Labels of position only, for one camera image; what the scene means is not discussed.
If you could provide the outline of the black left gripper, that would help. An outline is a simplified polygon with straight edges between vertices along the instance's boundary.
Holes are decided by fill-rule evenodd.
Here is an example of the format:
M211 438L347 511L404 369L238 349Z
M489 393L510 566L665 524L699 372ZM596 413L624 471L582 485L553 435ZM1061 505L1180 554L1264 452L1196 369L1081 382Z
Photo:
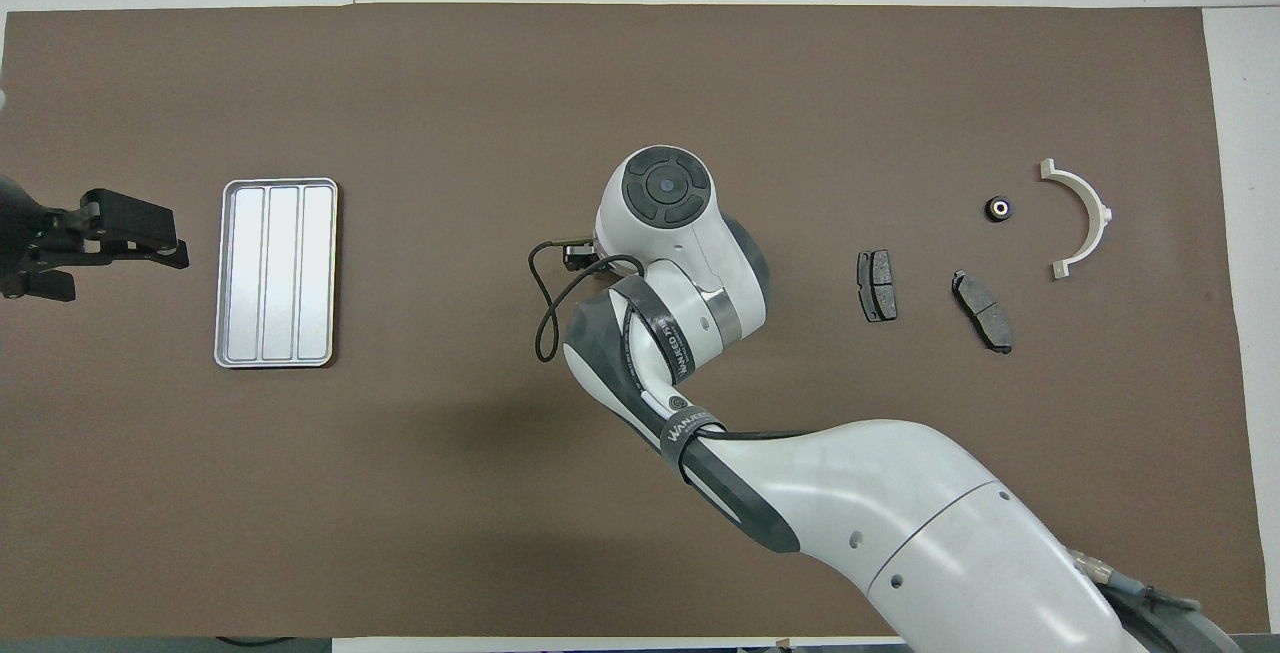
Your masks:
M99 254L109 260L148 260L174 269L189 266L170 207L115 191L92 189L82 196L79 211L83 238L96 239ZM63 214L60 207L37 204L20 184L0 174L0 296L76 300L76 283L69 273L17 273L24 260L40 251L84 252L81 236L61 225Z

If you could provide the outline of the silver metal tray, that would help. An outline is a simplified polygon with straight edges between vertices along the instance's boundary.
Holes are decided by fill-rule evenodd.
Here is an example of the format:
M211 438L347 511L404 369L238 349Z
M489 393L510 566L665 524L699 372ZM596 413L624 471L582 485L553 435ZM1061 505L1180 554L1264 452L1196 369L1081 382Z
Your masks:
M221 192L212 357L223 369L320 369L335 353L340 188L326 175Z

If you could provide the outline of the brown table mat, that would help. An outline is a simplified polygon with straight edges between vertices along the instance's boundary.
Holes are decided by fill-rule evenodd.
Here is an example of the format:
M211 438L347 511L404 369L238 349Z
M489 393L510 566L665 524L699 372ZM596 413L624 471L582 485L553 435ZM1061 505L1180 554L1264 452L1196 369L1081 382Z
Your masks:
M1070 547L1268 626L1201 12L13 12L0 90L0 173L172 207L191 260L0 301L0 638L887 633L535 360L529 248L588 236L646 143L696 152L771 268L696 405L936 428ZM1114 211L1062 280L1088 219L1043 157ZM302 175L340 188L335 353L223 369L223 188Z

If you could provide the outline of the short dark brake pad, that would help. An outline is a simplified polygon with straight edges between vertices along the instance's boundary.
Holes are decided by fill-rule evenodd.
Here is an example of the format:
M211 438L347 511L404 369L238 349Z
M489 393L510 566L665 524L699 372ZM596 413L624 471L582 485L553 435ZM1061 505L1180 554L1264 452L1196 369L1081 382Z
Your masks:
M858 255L858 294L867 321L893 321L899 318L887 248L864 248Z

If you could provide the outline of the long dark brake pad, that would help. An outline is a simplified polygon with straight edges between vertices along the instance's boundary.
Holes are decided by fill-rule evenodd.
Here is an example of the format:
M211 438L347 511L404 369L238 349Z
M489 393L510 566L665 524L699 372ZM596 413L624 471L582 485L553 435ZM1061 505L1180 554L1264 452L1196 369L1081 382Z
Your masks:
M965 270L957 270L951 289L986 347L996 353L1011 353L1014 346L1011 321L983 280Z

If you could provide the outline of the white semicircular bracket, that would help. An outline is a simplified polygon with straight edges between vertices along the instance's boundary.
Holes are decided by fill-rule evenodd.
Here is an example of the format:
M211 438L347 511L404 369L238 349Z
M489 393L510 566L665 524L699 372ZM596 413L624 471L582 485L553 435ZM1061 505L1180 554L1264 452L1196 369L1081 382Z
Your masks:
M1094 254L1096 248L1101 243L1101 239L1105 237L1107 225L1114 219L1114 211L1102 201L1093 184L1082 178L1082 175L1076 175L1075 173L1070 173L1061 169L1061 166L1057 166L1053 157L1043 157L1039 163L1039 179L1042 182L1064 184L1064 187L1080 198L1088 219L1085 237L1080 243L1080 247L1076 248L1076 252L1065 259L1055 260L1051 264L1053 279L1062 280L1070 277L1075 265L1083 262Z

